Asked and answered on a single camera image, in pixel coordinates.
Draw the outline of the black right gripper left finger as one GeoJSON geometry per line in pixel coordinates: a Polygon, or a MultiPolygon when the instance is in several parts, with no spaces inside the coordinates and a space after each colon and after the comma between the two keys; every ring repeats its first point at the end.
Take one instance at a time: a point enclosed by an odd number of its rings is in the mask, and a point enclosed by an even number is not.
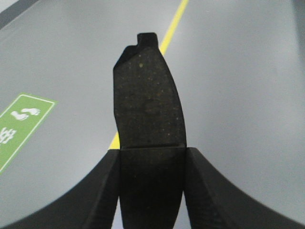
{"type": "Polygon", "coordinates": [[[119,194],[118,150],[109,150],[76,186],[8,229],[110,229],[119,194]]]}

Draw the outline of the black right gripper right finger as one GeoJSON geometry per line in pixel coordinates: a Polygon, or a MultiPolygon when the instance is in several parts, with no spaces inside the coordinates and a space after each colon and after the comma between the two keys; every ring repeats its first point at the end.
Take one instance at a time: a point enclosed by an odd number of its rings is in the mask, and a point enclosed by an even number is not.
{"type": "Polygon", "coordinates": [[[226,179],[194,147],[186,150],[184,195],[193,229],[303,229],[226,179]]]}

